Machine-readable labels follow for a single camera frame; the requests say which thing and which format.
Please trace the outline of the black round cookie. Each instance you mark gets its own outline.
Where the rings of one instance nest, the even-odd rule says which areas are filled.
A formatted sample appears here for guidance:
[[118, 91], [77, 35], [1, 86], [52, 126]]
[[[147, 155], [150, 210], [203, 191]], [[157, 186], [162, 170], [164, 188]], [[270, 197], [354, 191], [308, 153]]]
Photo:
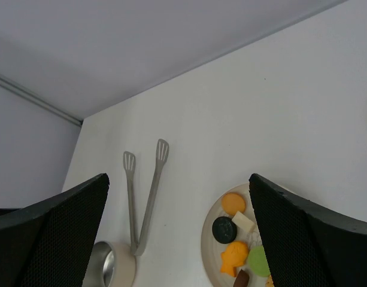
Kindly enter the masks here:
[[229, 244], [236, 239], [238, 229], [227, 216], [216, 218], [212, 224], [212, 234], [215, 240], [221, 244]]

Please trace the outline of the orange fish-shaped cookie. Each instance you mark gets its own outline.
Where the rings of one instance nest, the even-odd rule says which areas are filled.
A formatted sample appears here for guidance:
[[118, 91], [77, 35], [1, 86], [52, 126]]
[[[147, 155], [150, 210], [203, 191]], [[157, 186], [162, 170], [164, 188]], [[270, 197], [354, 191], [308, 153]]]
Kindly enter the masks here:
[[221, 253], [222, 265], [220, 272], [236, 277], [236, 269], [245, 264], [248, 253], [248, 245], [245, 242], [234, 241], [228, 244], [225, 251]]

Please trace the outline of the brown chocolate piece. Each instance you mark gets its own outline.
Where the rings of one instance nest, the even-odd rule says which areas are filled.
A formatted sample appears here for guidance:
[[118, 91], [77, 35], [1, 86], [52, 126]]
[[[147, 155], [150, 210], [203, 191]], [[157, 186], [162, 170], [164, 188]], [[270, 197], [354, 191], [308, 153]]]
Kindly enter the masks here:
[[248, 287], [250, 281], [250, 275], [243, 269], [241, 269], [235, 278], [233, 287]]

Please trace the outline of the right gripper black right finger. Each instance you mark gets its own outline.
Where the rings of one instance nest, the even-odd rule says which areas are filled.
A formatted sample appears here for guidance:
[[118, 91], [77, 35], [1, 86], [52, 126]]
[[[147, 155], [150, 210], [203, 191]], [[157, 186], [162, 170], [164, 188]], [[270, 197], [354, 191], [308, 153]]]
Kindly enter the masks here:
[[367, 286], [367, 222], [254, 173], [251, 203], [275, 286]]

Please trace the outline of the metal serving tongs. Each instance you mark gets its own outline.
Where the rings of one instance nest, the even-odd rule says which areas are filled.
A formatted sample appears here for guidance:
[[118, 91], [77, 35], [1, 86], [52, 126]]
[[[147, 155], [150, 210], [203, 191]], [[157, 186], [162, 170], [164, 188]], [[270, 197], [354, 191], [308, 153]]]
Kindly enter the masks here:
[[128, 209], [129, 209], [129, 226], [131, 238], [131, 253], [140, 257], [147, 246], [148, 233], [153, 214], [154, 203], [157, 196], [160, 177], [162, 170], [169, 156], [169, 143], [164, 139], [159, 139], [156, 147], [156, 162], [151, 182], [150, 192], [148, 195], [147, 205], [144, 218], [142, 221], [141, 233], [137, 236], [137, 220], [135, 210], [135, 195], [134, 195], [134, 175], [136, 168], [136, 157], [133, 153], [125, 151], [123, 153], [123, 168], [126, 174], [127, 192], [128, 192]]

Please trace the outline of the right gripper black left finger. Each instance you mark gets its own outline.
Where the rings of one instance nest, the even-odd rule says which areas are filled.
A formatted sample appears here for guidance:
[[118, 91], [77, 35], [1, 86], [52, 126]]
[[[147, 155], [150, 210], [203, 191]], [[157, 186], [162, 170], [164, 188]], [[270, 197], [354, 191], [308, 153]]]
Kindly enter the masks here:
[[30, 206], [0, 208], [0, 286], [81, 286], [108, 190], [102, 173]]

